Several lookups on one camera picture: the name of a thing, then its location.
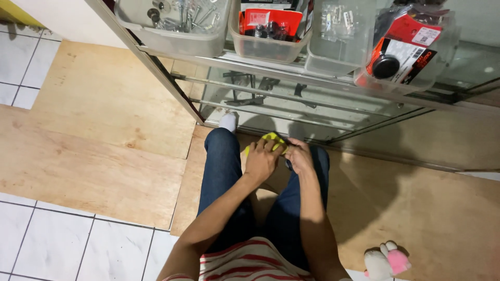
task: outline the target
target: foot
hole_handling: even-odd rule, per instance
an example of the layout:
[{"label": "foot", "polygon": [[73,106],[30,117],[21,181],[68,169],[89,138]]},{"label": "foot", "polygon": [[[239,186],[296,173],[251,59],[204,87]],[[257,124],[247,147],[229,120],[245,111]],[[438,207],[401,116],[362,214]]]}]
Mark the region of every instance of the foot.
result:
[{"label": "foot", "polygon": [[225,114],[219,121],[219,128],[226,128],[233,134],[236,132],[237,125],[236,112]]}]

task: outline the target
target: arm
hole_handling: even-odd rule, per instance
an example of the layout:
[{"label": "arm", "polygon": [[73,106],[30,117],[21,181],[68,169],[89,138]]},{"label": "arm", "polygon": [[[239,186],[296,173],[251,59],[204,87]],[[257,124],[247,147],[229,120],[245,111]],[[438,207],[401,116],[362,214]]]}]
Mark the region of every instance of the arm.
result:
[{"label": "arm", "polygon": [[243,200],[274,172],[284,148],[272,151],[274,140],[259,140],[250,144],[245,174],[221,197],[203,210],[175,243],[156,279],[184,274],[193,280],[200,275],[200,257],[217,239]]},{"label": "arm", "polygon": [[334,230],[323,207],[320,183],[309,146],[289,138],[295,145],[286,153],[300,184],[300,237],[312,275],[317,281],[350,278],[342,266]]}]

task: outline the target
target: white plush toy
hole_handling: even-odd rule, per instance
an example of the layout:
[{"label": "white plush toy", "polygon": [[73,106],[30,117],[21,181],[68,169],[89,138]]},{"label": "white plush toy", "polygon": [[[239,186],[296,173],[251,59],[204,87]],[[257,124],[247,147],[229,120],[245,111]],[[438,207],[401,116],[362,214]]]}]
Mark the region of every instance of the white plush toy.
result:
[{"label": "white plush toy", "polygon": [[412,267],[408,257],[391,241],[380,244],[380,251],[367,251],[364,254],[364,265],[364,275],[372,281],[385,281]]}]

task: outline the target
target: hand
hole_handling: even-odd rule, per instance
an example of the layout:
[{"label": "hand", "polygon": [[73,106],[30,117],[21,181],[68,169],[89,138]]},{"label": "hand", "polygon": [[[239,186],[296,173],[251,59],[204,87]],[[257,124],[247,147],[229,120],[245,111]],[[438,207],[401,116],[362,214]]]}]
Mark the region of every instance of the hand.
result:
[{"label": "hand", "polygon": [[276,143],[274,139],[261,138],[257,143],[250,144],[245,174],[250,175],[259,185],[273,174],[278,166],[278,157],[285,150],[283,145],[280,145],[273,151]]},{"label": "hand", "polygon": [[293,137],[289,137],[288,141],[292,145],[288,146],[288,151],[284,157],[290,160],[293,171],[299,176],[304,173],[314,172],[313,157],[309,145]]}]

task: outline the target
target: yellow sponge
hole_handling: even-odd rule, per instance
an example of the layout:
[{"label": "yellow sponge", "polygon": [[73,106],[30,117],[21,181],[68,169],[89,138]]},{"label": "yellow sponge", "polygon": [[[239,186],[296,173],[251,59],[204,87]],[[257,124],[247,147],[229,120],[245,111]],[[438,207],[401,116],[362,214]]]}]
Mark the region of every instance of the yellow sponge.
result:
[{"label": "yellow sponge", "polygon": [[[276,132],[270,132],[262,136],[262,139],[264,140],[276,140],[277,143],[274,145],[272,148],[272,151],[275,151],[280,145],[284,146],[283,153],[281,155],[284,155],[288,151],[288,145],[285,140],[283,140]],[[245,155],[248,156],[250,152],[250,145],[245,148]]]}]

